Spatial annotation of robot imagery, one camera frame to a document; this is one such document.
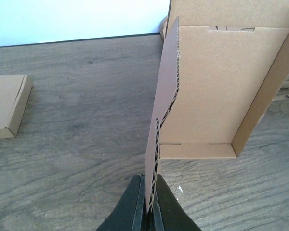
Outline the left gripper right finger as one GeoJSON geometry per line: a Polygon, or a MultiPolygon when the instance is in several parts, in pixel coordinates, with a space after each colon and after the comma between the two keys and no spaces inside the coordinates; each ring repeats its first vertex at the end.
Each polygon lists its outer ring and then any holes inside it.
{"type": "Polygon", "coordinates": [[[164,178],[158,174],[153,205],[152,230],[199,231],[201,228],[184,212],[164,178]]]}

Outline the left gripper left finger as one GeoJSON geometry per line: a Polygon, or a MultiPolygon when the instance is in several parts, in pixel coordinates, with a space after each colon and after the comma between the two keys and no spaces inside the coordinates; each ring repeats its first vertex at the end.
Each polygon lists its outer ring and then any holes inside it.
{"type": "Polygon", "coordinates": [[[145,176],[134,175],[112,213],[97,230],[144,231],[145,222],[145,176]]]}

